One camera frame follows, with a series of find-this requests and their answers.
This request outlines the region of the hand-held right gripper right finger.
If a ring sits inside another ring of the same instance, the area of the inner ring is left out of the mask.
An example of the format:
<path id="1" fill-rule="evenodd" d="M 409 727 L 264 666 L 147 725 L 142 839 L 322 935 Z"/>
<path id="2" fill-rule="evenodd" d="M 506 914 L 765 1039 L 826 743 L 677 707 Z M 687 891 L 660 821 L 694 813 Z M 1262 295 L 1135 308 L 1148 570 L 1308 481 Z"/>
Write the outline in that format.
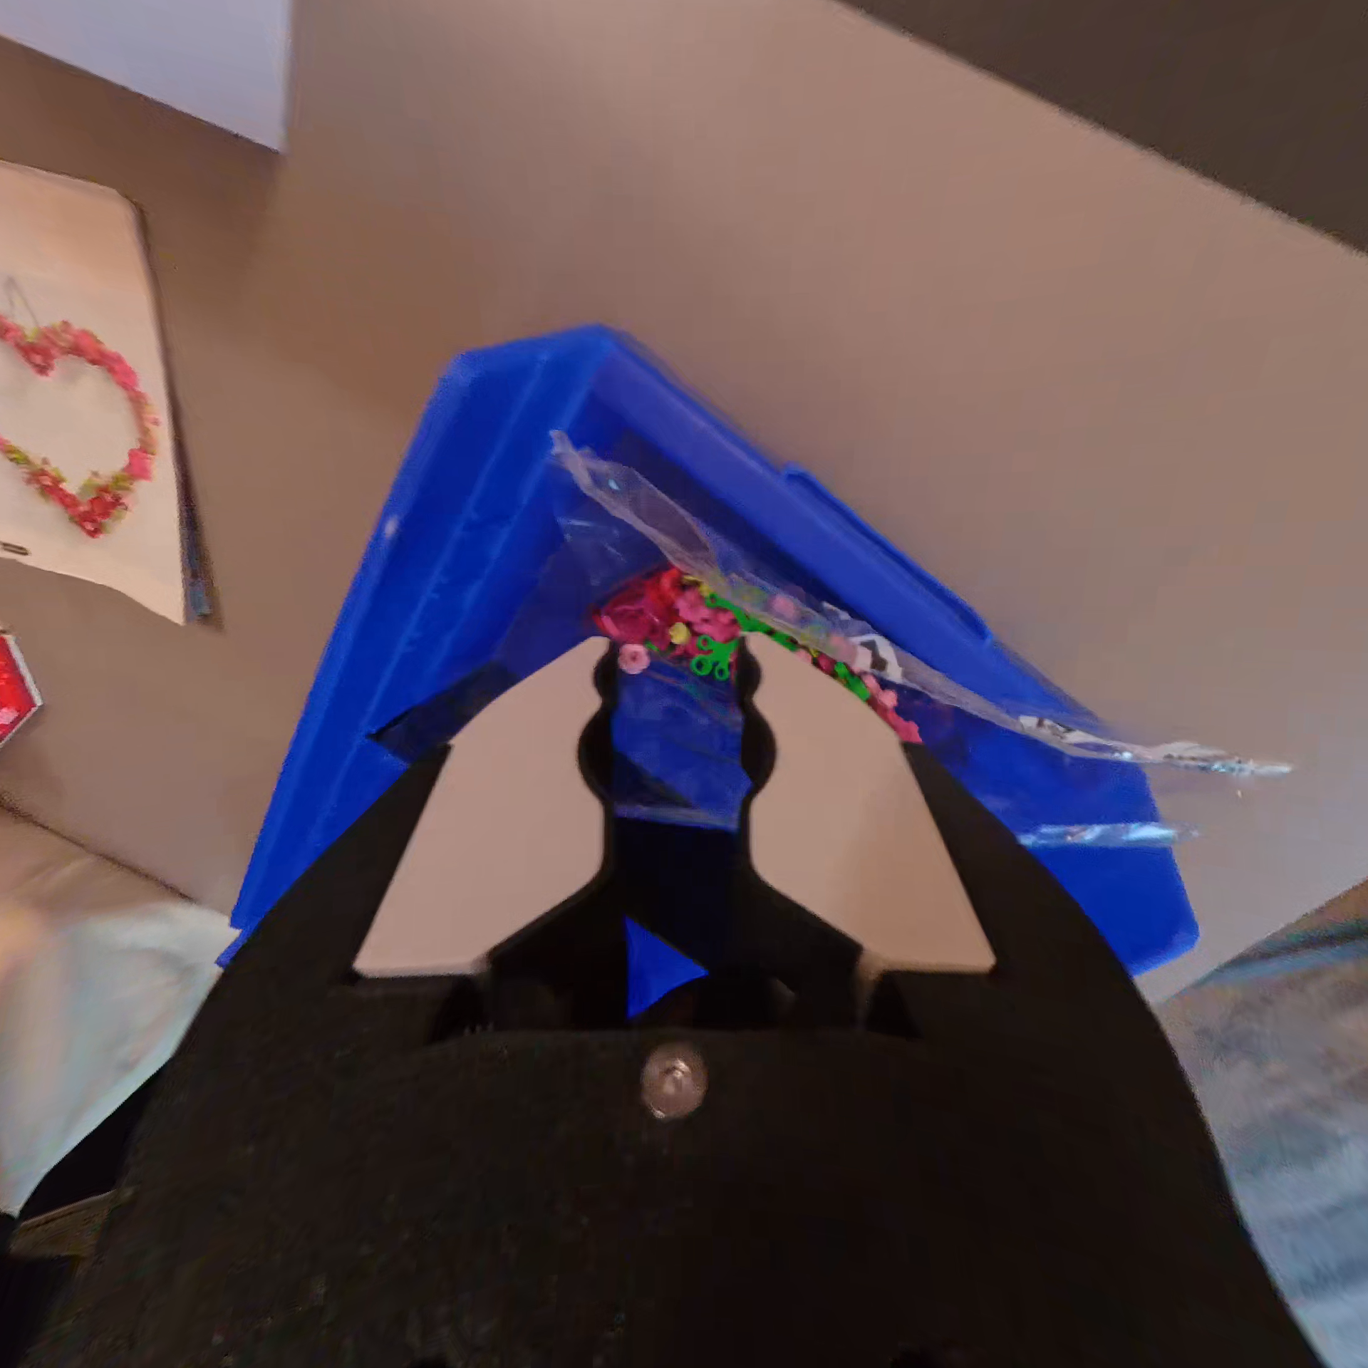
<path id="1" fill-rule="evenodd" d="M 806 657 L 749 639 L 775 761 L 747 816 L 760 880 L 858 950 L 857 976 L 987 974 L 997 956 L 891 727 Z"/>

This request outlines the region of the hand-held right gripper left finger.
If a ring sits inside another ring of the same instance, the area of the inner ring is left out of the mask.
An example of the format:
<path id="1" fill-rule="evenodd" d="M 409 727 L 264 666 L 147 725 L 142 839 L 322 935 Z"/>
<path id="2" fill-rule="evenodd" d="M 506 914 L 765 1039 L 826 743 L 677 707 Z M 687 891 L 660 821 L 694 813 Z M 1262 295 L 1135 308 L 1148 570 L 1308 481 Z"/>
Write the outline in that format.
<path id="1" fill-rule="evenodd" d="M 575 645 L 454 736 L 353 960 L 360 977 L 484 969 L 601 873 L 606 813 L 580 743 L 604 704 L 603 662 L 607 639 Z"/>

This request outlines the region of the pile of colourful flower pieces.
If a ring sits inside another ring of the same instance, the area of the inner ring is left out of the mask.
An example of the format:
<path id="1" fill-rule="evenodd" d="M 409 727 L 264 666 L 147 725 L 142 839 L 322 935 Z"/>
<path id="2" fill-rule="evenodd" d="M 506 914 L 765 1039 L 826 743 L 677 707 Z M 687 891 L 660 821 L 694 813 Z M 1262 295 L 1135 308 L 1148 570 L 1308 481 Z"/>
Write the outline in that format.
<path id="1" fill-rule="evenodd" d="M 876 676 L 874 658 L 865 647 L 848 645 L 840 655 L 832 655 L 804 645 L 676 567 L 630 580 L 593 611 L 593 624 L 616 645 L 619 668 L 625 675 L 664 665 L 707 686 L 733 683 L 744 639 L 769 639 L 840 683 L 901 743 L 922 743 L 920 728 L 901 712 L 894 686 Z"/>

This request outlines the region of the blue plastic bin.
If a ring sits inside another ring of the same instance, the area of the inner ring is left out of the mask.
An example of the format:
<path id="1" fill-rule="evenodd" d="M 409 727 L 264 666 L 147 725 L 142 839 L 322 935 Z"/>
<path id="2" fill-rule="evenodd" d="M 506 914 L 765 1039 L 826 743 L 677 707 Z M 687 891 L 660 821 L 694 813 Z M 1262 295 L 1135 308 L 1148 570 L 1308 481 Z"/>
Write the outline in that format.
<path id="1" fill-rule="evenodd" d="M 990 722 L 1091 712 L 1002 644 L 979 613 L 808 471 L 777 468 L 633 339 L 591 326 L 461 354 L 414 443 L 337 616 L 244 886 L 226 968 L 303 872 L 399 777 L 516 679 L 576 645 L 589 609 L 664 552 L 576 492 L 554 434 L 640 476 L 723 548 L 876 652 L 907 649 L 930 684 L 930 745 L 1042 854 L 1133 974 L 1192 950 L 1199 920 L 1129 759 L 1068 758 Z"/>

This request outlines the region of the red brick heart frame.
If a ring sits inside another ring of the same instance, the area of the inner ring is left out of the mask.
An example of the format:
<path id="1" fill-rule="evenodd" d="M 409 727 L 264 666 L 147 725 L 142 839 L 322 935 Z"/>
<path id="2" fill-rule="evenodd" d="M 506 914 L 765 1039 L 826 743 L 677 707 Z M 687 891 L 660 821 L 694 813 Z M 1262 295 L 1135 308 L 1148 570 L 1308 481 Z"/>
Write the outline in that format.
<path id="1" fill-rule="evenodd" d="M 42 710 L 42 697 L 11 632 L 2 631 L 2 746 Z"/>

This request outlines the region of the grey desk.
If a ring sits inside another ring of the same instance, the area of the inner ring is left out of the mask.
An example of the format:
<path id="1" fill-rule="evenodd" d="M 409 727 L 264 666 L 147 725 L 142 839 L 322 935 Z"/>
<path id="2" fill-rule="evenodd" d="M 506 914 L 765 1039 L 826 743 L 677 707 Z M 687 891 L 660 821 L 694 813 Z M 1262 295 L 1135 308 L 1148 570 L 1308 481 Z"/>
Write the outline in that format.
<path id="1" fill-rule="evenodd" d="M 1365 256 L 834 4 L 300 4 L 282 160 L 3 44 L 3 160 L 148 217 L 220 621 L 3 565 L 3 800 L 228 912 L 454 354 L 601 321 L 1177 784 L 1202 942 L 1365 880 Z"/>

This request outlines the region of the white heart print instruction booklet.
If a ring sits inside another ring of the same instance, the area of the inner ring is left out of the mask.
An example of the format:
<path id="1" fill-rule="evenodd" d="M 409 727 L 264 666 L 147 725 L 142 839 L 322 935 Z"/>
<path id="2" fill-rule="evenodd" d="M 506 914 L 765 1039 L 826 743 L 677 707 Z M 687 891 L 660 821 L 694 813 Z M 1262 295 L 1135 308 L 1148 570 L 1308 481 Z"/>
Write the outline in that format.
<path id="1" fill-rule="evenodd" d="M 3 556 L 176 624 L 210 616 L 143 219 L 2 168 Z"/>

